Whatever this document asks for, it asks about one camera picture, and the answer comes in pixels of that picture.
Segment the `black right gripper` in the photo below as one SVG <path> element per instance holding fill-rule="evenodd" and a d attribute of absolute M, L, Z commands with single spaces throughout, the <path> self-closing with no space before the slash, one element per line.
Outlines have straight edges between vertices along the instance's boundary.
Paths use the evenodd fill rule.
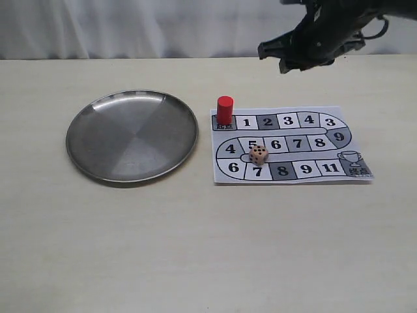
<path fill-rule="evenodd" d="M 279 70 L 305 71 L 382 37 L 388 16 L 416 19 L 416 1 L 304 1 L 307 13 L 292 32 L 257 47 L 260 60 L 280 59 Z"/>

